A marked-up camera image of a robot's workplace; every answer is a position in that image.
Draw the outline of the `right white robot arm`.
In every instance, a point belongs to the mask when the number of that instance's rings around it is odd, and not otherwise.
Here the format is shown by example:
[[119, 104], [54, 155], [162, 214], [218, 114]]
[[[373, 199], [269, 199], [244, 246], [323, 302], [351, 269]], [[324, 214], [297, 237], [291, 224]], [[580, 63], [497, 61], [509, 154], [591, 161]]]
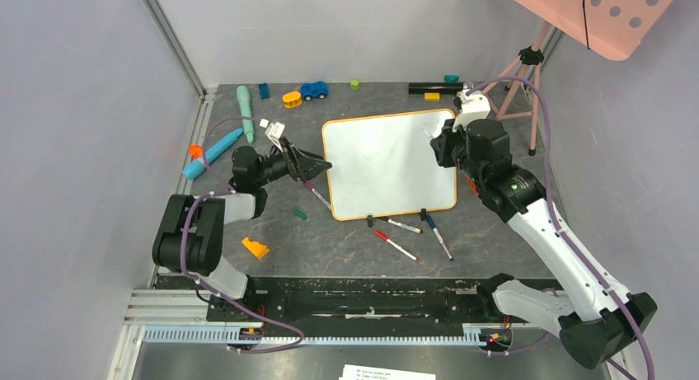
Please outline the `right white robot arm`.
[[591, 255], [545, 186], [513, 163], [509, 135], [499, 121], [447, 120], [430, 146], [438, 165], [462, 171], [480, 201], [537, 253], [565, 291], [561, 298], [497, 274], [477, 288], [482, 318], [506, 315], [530, 322], [556, 336], [587, 369], [640, 341], [658, 311], [656, 301], [646, 292], [632, 293]]

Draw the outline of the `orange framed whiteboard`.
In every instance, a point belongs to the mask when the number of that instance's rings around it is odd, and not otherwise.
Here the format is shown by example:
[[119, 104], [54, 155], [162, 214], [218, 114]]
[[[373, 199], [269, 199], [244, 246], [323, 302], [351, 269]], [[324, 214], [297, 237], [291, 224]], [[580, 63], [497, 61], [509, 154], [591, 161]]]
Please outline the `orange framed whiteboard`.
[[440, 167], [436, 137], [449, 109], [331, 120], [321, 130], [332, 215], [338, 221], [439, 211], [457, 203], [457, 173]]

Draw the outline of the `green marker cap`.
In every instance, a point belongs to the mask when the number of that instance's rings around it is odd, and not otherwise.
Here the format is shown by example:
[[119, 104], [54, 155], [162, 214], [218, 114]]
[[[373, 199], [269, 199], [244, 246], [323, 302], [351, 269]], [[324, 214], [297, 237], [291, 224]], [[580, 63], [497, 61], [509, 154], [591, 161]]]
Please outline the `green marker cap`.
[[301, 210], [299, 210], [299, 209], [295, 209], [295, 210], [294, 210], [294, 214], [295, 214], [297, 217], [299, 217], [300, 219], [307, 220], [307, 215], [306, 215], [303, 211], [301, 211]]

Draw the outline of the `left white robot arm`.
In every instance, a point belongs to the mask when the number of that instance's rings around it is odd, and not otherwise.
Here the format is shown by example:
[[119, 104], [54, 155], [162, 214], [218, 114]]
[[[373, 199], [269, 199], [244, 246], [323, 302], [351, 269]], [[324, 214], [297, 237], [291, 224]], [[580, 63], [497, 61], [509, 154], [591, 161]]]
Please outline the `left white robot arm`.
[[259, 298], [247, 291], [248, 275], [223, 258], [225, 225], [260, 217], [269, 183], [286, 176], [307, 182], [331, 167], [324, 157], [296, 148], [286, 138], [281, 138], [267, 155], [252, 146], [235, 149], [231, 191], [170, 196], [152, 246], [154, 264], [227, 296], [227, 308], [237, 319], [253, 318]]

